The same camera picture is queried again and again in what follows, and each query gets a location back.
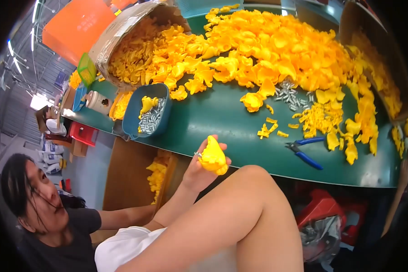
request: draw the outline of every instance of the ceiling light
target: ceiling light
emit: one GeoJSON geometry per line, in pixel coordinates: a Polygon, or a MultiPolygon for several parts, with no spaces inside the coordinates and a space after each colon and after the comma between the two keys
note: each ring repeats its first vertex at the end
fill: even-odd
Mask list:
{"type": "Polygon", "coordinates": [[[20,69],[20,67],[19,67],[19,64],[18,64],[18,62],[17,62],[17,60],[16,60],[16,57],[14,57],[14,63],[15,63],[16,68],[18,69],[18,72],[19,72],[19,73],[22,73],[22,72],[21,72],[21,69],[20,69]]]}
{"type": "Polygon", "coordinates": [[[39,4],[39,0],[36,0],[35,2],[35,7],[33,8],[33,17],[32,17],[32,23],[35,23],[35,17],[36,17],[36,11],[38,10],[38,4],[39,4]]]}
{"type": "Polygon", "coordinates": [[[11,40],[8,40],[8,47],[9,47],[9,52],[11,52],[11,56],[13,57],[13,50],[11,46],[11,40]]]}
{"type": "Polygon", "coordinates": [[[32,32],[30,32],[30,34],[32,34],[32,52],[33,52],[33,36],[35,35],[35,28],[32,28],[32,32]]]}

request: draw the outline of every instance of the blue plastic basket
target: blue plastic basket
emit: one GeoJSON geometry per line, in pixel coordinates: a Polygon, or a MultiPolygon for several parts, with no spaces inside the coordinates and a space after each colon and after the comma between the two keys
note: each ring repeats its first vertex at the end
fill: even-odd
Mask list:
{"type": "Polygon", "coordinates": [[[239,4],[238,8],[231,11],[243,9],[243,0],[176,0],[176,3],[181,10],[181,15],[186,19],[207,14],[214,7],[221,8],[239,4]]]}
{"type": "Polygon", "coordinates": [[[80,83],[77,87],[76,95],[74,96],[73,112],[78,112],[86,104],[86,99],[82,101],[82,98],[87,92],[88,88],[83,83],[80,83]]]}
{"type": "Polygon", "coordinates": [[[125,134],[130,135],[132,140],[137,138],[145,138],[154,135],[160,135],[165,132],[168,127],[169,113],[171,112],[172,99],[169,97],[169,89],[163,83],[157,83],[152,85],[143,85],[136,89],[131,95],[130,101],[128,101],[127,109],[125,110],[123,118],[123,131],[125,134]],[[160,113],[160,123],[157,125],[153,133],[138,133],[137,127],[139,126],[139,113],[142,109],[142,98],[158,97],[166,98],[165,106],[160,113]]]}

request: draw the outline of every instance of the blue wire cutters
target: blue wire cutters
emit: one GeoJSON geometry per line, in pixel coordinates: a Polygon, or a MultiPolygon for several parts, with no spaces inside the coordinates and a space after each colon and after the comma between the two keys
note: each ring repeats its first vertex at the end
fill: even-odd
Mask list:
{"type": "Polygon", "coordinates": [[[308,163],[310,166],[322,170],[323,167],[315,162],[313,159],[311,159],[309,156],[307,156],[304,152],[299,150],[298,146],[304,145],[304,144],[310,144],[310,143],[315,143],[315,142],[322,142],[325,140],[325,137],[314,137],[310,139],[304,139],[304,140],[297,140],[294,141],[293,143],[286,143],[286,147],[294,152],[294,154],[298,157],[300,157],[303,161],[308,163]]]}

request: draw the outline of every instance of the green table surface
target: green table surface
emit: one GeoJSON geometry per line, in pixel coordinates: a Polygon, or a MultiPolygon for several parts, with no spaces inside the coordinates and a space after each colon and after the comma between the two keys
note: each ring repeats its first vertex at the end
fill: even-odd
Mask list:
{"type": "MultiPolygon", "coordinates": [[[[207,23],[204,16],[190,18],[188,21],[193,33],[204,34],[202,26],[207,23]]],[[[184,84],[190,78],[192,75],[186,74],[177,85],[184,84]]],[[[117,90],[107,81],[96,81],[90,89],[111,99],[115,98],[117,90]]],[[[375,99],[378,112],[376,124],[379,128],[377,155],[373,156],[370,153],[368,144],[356,143],[359,158],[353,165],[349,165],[344,150],[328,151],[326,141],[300,146],[305,154],[324,168],[316,170],[285,147],[286,142],[303,138],[301,126],[299,129],[287,127],[288,123],[295,124],[298,120],[291,118],[293,112],[288,109],[287,104],[267,99],[265,103],[274,109],[274,114],[271,115],[265,106],[256,113],[249,113],[239,101],[248,91],[257,90],[257,86],[249,90],[241,87],[235,80],[226,84],[213,80],[212,88],[189,95],[183,101],[173,102],[168,129],[163,135],[139,138],[137,141],[192,156],[202,140],[208,135],[217,134],[219,142],[228,145],[225,155],[232,159],[234,167],[259,165],[272,175],[336,185],[396,187],[400,159],[390,135],[392,125],[379,98],[375,99]],[[257,131],[265,123],[266,117],[277,119],[279,124],[277,130],[288,133],[289,137],[277,136],[275,131],[269,138],[260,140],[257,131]]],[[[343,92],[346,94],[343,100],[343,120],[353,119],[358,111],[357,103],[346,86],[343,87],[343,92]]],[[[304,91],[298,94],[298,97],[302,96],[305,96],[304,91]]],[[[112,133],[114,122],[108,116],[86,107],[68,118],[112,133]]]]}

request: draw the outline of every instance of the red stool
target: red stool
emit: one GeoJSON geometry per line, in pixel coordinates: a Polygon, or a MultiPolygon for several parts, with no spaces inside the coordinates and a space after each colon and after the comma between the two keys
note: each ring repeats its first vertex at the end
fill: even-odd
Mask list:
{"type": "Polygon", "coordinates": [[[87,125],[73,122],[70,128],[70,136],[84,144],[95,147],[95,139],[98,135],[98,129],[87,125]]]}

